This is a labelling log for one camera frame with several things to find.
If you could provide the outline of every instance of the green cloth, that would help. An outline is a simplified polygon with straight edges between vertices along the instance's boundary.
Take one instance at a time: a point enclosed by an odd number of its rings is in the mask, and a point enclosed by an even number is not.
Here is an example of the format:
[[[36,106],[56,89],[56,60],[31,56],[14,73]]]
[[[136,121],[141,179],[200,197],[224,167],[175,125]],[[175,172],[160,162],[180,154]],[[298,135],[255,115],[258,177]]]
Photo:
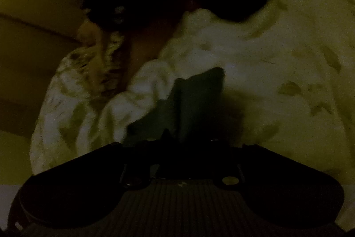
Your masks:
[[[166,100],[159,100],[148,115],[127,127],[123,146],[160,139],[164,129],[180,143],[206,135],[207,119],[221,98],[223,80],[222,68],[210,69],[187,80],[178,78]]]

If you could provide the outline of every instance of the dark green fabric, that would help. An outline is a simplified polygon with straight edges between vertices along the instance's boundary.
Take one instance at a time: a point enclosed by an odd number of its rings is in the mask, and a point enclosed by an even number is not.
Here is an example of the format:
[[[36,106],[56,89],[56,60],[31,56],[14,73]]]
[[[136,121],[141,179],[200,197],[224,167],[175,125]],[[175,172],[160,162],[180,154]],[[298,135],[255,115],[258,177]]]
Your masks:
[[[180,143],[206,134],[207,118],[214,113],[221,98],[223,80],[222,68],[210,69],[187,80],[177,79],[166,100],[159,100],[148,115],[128,126],[123,146],[160,139],[164,129]]]

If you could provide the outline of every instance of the white blanket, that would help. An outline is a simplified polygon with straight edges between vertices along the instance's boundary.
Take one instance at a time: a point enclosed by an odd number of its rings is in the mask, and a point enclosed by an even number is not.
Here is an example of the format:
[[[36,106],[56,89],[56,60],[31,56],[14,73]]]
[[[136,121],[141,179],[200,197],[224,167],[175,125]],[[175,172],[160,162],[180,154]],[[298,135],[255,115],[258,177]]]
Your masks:
[[[350,184],[354,15],[355,0],[270,0],[239,24],[205,9],[186,13],[159,59],[146,63],[127,91],[102,110],[66,57],[50,83],[32,137],[33,173],[122,142],[127,125],[165,99],[175,79],[221,67],[226,104],[221,117],[235,146],[258,143]],[[346,202],[343,220],[352,210]]]

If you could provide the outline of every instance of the crumpled fabric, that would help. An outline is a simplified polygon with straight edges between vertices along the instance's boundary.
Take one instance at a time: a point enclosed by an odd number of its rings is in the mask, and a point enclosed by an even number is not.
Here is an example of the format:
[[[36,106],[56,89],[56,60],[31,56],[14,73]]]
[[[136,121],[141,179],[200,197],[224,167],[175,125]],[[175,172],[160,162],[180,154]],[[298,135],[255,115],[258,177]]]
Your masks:
[[[244,23],[198,9],[184,15],[159,58],[106,103],[90,97],[68,56],[32,136],[33,173],[123,142],[127,126],[166,99],[177,78],[221,67],[220,124],[234,146],[256,143],[354,183],[354,21],[355,0],[270,0]],[[353,210],[349,202],[342,220]]]

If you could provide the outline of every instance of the ribbed surface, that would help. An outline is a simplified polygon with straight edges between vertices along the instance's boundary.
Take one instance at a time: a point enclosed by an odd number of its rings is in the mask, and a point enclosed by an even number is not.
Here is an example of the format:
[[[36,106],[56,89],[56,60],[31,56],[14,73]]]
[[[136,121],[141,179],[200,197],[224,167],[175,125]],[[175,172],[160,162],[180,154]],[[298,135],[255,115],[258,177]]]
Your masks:
[[[155,236],[312,236],[337,237],[335,224],[316,229],[286,229],[256,216],[241,195],[224,191],[209,180],[153,180],[144,190],[124,194],[115,210],[81,229],[48,229],[32,224],[28,237],[155,237]]]

